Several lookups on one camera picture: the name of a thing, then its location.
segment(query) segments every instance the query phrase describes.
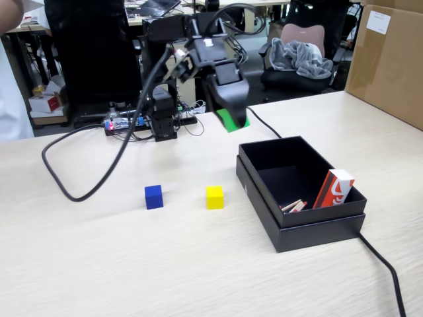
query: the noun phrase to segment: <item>laptop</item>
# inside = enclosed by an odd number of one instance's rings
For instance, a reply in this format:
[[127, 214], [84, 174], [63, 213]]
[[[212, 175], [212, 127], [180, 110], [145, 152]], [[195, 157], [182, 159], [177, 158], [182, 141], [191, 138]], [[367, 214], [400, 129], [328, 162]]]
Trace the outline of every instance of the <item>laptop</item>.
[[167, 14], [178, 6], [180, 0], [148, 0], [135, 10], [135, 13], [142, 17], [158, 18]]

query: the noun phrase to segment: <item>yellow cube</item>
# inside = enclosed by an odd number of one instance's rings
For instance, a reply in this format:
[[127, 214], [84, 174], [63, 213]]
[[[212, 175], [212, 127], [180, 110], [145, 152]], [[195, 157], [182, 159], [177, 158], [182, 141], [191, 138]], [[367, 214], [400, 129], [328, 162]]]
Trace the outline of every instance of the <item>yellow cube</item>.
[[222, 186], [207, 186], [207, 209], [223, 209]]

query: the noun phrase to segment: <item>red box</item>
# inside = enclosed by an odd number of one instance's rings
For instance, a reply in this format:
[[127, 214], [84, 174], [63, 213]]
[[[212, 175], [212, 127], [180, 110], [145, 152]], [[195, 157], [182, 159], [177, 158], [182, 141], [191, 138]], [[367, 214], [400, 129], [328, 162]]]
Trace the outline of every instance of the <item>red box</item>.
[[55, 96], [33, 96], [29, 104], [34, 112], [52, 112], [59, 108], [59, 101]]
[[329, 170], [313, 208], [330, 207], [344, 203], [355, 178], [346, 170]]

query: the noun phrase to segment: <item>blue cube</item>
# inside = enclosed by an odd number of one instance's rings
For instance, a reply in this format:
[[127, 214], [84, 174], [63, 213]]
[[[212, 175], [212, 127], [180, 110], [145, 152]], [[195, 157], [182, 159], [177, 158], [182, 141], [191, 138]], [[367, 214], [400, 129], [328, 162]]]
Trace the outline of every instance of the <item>blue cube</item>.
[[149, 186], [145, 188], [145, 204], [147, 205], [147, 209], [163, 207], [163, 194], [161, 193], [161, 185]]

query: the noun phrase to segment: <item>gray blanket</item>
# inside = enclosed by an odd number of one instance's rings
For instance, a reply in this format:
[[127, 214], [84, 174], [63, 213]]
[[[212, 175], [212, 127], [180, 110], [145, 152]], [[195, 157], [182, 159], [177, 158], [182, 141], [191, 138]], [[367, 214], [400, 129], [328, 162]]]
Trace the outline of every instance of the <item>gray blanket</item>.
[[296, 71], [310, 79], [325, 79], [332, 75], [333, 62], [322, 58], [316, 45], [292, 41], [284, 44], [279, 38], [272, 40], [270, 63], [277, 71]]

